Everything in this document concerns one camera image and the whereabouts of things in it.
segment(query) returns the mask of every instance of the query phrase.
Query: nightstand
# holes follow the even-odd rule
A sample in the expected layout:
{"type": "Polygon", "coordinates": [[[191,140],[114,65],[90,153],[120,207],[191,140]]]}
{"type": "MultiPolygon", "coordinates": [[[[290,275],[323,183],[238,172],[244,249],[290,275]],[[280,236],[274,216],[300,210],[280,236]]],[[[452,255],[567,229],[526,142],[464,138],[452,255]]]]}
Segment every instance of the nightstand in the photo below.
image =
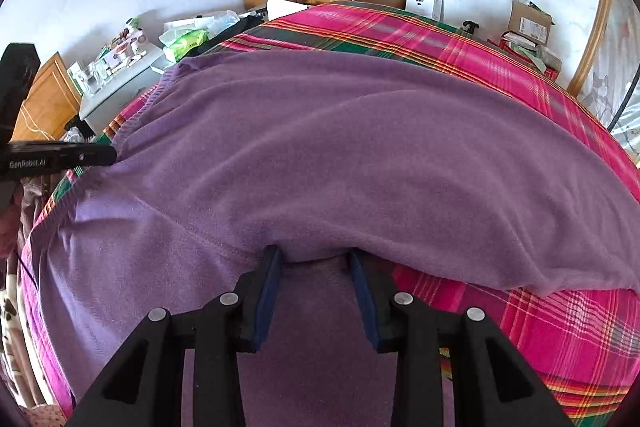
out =
{"type": "Polygon", "coordinates": [[[164,57],[160,48],[147,43],[146,55],[135,64],[115,73],[107,84],[93,96],[85,93],[80,104],[80,120],[89,124],[100,136],[121,111],[160,81],[161,75],[151,65],[164,57]]]}

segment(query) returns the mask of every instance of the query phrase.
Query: bed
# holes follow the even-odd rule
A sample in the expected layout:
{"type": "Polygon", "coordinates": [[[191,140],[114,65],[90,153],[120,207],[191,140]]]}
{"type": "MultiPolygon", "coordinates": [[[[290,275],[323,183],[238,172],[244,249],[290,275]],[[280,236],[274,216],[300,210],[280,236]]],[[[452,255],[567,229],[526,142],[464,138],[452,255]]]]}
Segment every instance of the bed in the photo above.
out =
{"type": "MultiPolygon", "coordinates": [[[[453,74],[518,100],[564,128],[599,156],[640,201],[640,176],[628,156],[598,121],[562,89],[497,48],[403,10],[358,2],[325,4],[274,20],[218,45],[219,52],[325,50],[400,60],[453,74]]],[[[153,89],[131,104],[105,130],[108,142],[136,115],[153,89]]],[[[84,175],[66,174],[36,226],[84,175]]],[[[31,245],[22,253],[31,266],[31,245]]],[[[539,297],[526,289],[497,291],[393,266],[403,290],[452,312],[479,306],[507,334],[578,426],[602,426],[640,372],[640,307],[631,290],[561,291],[539,297]],[[549,350],[548,346],[558,349],[549,350]]],[[[42,319],[38,290],[24,280],[28,326],[53,396],[69,415],[74,406],[55,346],[42,319]]],[[[442,370],[450,378],[447,353],[442,370]]]]}

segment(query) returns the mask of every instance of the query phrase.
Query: paper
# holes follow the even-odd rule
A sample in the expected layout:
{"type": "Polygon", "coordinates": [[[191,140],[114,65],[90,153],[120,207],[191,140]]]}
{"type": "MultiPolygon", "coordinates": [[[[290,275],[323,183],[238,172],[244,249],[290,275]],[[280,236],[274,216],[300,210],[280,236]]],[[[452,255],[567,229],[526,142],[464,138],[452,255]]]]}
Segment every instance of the paper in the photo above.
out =
{"type": "Polygon", "coordinates": [[[267,15],[270,21],[285,15],[291,15],[292,13],[302,12],[306,10],[308,6],[306,4],[300,4],[292,1],[285,0],[267,0],[267,15]]]}
{"type": "Polygon", "coordinates": [[[528,37],[533,37],[541,42],[546,42],[546,28],[532,20],[520,18],[520,33],[524,33],[528,37]]]}

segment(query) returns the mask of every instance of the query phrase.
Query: metal pivot bolt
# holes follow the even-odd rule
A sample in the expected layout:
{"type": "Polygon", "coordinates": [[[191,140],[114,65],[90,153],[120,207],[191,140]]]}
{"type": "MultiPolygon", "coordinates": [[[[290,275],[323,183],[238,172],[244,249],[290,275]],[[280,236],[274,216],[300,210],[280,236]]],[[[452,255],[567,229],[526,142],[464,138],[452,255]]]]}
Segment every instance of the metal pivot bolt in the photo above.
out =
{"type": "Polygon", "coordinates": [[[239,300],[240,298],[238,297],[238,295],[233,292],[223,293],[220,296],[220,304],[224,306],[233,306],[239,300]]]}
{"type": "Polygon", "coordinates": [[[469,308],[466,311],[466,316],[475,322],[480,322],[484,320],[484,311],[480,308],[469,308]]]}
{"type": "Polygon", "coordinates": [[[149,312],[148,317],[151,322],[160,322],[166,317],[166,310],[163,308],[155,308],[149,312]]]}
{"type": "Polygon", "coordinates": [[[398,292],[394,295],[394,301],[402,306],[411,304],[414,301],[414,296],[407,292],[398,292]]]}

